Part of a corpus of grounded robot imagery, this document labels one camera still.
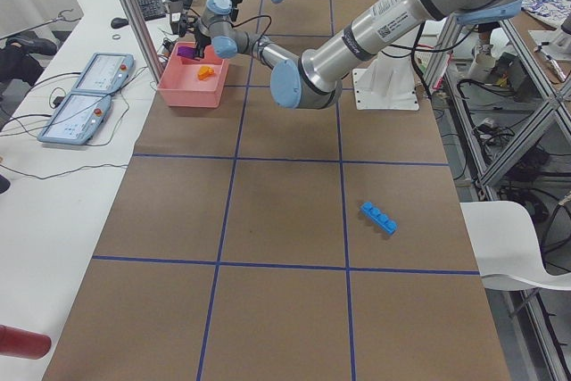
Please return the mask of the purple block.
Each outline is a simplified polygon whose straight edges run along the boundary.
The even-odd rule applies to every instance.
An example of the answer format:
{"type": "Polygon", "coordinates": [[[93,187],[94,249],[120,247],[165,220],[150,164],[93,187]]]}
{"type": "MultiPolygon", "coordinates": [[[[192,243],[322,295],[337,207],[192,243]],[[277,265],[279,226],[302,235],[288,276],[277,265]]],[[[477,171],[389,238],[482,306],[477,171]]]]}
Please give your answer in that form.
{"type": "Polygon", "coordinates": [[[177,47],[177,56],[187,59],[194,59],[196,57],[195,48],[193,46],[179,44],[177,47]]]}

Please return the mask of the orange block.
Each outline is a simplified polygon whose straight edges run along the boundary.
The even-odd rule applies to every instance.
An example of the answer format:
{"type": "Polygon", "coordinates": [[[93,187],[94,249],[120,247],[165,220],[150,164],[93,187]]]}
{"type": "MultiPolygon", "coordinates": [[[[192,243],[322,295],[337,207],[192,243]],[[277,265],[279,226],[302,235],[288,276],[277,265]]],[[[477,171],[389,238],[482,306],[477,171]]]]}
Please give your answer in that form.
{"type": "Polygon", "coordinates": [[[214,76],[215,74],[216,71],[211,66],[203,65],[197,71],[196,76],[199,80],[204,81],[214,76]]]}

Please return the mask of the long blue block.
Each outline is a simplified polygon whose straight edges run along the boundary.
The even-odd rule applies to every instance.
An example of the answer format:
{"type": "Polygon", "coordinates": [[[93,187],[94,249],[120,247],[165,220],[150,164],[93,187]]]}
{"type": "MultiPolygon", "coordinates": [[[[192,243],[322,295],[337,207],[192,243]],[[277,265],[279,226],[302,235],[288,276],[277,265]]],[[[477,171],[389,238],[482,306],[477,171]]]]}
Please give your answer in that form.
{"type": "Polygon", "coordinates": [[[392,235],[398,228],[396,221],[391,219],[372,202],[364,202],[360,207],[360,211],[389,235],[392,235]]]}

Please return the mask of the pink plastic box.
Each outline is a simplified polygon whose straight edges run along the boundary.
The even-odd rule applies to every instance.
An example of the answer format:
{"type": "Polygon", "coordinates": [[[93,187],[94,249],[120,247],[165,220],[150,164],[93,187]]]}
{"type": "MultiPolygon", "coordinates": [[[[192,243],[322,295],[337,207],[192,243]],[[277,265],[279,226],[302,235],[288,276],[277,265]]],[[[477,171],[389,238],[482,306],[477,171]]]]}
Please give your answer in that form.
{"type": "Polygon", "coordinates": [[[177,56],[179,44],[194,47],[194,42],[187,41],[179,41],[174,45],[157,86],[159,94],[171,107],[217,108],[228,74],[229,61],[219,58],[212,46],[205,48],[203,59],[177,56]],[[201,81],[196,73],[203,65],[211,66],[216,74],[201,81]]]}

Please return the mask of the black keyboard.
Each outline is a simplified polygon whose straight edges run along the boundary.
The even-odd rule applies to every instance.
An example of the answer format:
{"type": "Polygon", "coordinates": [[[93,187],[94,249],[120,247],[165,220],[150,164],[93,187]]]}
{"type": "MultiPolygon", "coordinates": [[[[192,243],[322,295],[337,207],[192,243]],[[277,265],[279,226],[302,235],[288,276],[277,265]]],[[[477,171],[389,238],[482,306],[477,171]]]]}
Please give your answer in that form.
{"type": "Polygon", "coordinates": [[[160,19],[166,15],[162,0],[137,0],[137,4],[145,21],[160,19]]]}

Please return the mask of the black computer mouse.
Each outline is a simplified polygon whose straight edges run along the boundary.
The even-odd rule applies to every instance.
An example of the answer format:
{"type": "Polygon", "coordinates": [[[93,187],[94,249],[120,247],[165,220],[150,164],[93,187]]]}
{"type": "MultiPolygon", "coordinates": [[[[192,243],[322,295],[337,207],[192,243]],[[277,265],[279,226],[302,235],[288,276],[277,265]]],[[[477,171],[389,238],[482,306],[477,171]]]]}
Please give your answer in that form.
{"type": "Polygon", "coordinates": [[[116,17],[111,20],[112,29],[121,29],[129,25],[129,22],[125,18],[116,17]]]}

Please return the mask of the upper teach pendant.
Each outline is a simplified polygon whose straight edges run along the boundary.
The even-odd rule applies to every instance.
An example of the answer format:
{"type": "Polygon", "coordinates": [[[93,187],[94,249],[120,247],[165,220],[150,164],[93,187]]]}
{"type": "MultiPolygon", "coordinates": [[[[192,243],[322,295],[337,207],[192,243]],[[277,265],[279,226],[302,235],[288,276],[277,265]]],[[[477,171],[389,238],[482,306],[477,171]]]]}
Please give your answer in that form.
{"type": "Polygon", "coordinates": [[[73,89],[104,95],[115,93],[125,84],[133,67],[132,54],[95,53],[73,89]]]}

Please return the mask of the teach pendant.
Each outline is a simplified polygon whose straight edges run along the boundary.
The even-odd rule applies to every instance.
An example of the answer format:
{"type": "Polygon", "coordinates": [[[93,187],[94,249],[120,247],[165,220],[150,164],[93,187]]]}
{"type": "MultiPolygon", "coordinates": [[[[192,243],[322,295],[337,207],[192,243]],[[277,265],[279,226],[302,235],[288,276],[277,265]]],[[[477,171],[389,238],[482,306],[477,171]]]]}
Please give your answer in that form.
{"type": "Polygon", "coordinates": [[[104,95],[115,93],[125,84],[133,67],[132,54],[95,53],[73,89],[104,95]]]}
{"type": "Polygon", "coordinates": [[[111,95],[72,92],[66,95],[37,140],[48,144],[84,145],[112,107],[111,95]]]}

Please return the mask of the lower teach pendant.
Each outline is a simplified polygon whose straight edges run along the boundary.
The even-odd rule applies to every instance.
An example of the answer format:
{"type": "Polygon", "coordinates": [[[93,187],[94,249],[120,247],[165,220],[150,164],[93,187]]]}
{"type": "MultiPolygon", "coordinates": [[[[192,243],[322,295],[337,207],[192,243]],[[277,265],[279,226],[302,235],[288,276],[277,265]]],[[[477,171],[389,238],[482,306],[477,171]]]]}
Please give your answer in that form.
{"type": "Polygon", "coordinates": [[[37,140],[48,144],[84,145],[112,107],[111,95],[72,92],[66,95],[37,140]]]}

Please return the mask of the blue tape grid lines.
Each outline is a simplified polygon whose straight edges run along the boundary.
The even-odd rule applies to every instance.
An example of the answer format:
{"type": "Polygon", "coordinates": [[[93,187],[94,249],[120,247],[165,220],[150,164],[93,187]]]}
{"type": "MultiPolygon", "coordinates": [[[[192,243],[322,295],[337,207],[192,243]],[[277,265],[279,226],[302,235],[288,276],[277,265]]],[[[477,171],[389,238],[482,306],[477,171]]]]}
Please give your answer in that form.
{"type": "Polygon", "coordinates": [[[348,104],[277,108],[245,89],[239,130],[150,113],[95,250],[116,277],[99,380],[484,380],[482,287],[432,126],[348,104]],[[389,235],[361,211],[395,220],[389,235]]]}

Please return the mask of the red bottle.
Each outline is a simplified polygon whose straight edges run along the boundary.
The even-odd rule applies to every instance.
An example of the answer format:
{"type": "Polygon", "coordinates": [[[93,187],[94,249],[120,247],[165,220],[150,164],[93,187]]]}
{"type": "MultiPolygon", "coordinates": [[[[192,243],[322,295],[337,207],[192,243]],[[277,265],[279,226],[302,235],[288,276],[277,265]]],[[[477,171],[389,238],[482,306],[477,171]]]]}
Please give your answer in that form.
{"type": "Polygon", "coordinates": [[[1,354],[3,356],[38,360],[52,347],[49,336],[16,327],[1,326],[1,354]]]}

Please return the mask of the white chair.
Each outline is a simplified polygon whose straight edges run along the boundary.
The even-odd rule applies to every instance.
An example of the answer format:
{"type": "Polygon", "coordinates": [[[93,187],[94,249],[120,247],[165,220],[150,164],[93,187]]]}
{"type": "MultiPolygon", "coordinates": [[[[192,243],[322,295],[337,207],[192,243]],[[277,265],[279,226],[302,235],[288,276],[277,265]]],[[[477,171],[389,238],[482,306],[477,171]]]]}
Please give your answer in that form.
{"type": "Polygon", "coordinates": [[[539,240],[528,211],[510,201],[460,205],[484,288],[568,291],[570,275],[543,267],[539,240]]]}

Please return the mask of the aluminium frame post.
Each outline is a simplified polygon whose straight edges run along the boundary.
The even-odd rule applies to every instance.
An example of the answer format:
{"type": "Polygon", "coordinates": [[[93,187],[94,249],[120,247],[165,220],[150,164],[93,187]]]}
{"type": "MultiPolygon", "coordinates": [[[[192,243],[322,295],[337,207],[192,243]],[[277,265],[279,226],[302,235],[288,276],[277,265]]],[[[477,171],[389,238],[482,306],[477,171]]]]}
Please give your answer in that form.
{"type": "Polygon", "coordinates": [[[161,80],[164,67],[159,60],[154,44],[144,20],[143,14],[140,12],[137,0],[120,0],[120,4],[127,16],[130,27],[132,28],[139,48],[144,56],[146,65],[151,72],[153,81],[156,85],[161,80]]]}

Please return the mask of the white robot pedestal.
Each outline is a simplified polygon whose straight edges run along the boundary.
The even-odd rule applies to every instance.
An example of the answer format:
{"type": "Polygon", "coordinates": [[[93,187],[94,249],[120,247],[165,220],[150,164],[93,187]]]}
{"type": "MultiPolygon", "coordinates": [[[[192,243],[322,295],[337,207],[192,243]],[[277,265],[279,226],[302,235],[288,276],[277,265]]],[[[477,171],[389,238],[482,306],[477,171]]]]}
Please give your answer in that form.
{"type": "Polygon", "coordinates": [[[352,71],[356,108],[366,110],[417,111],[414,59],[410,52],[387,47],[365,69],[352,71]]]}

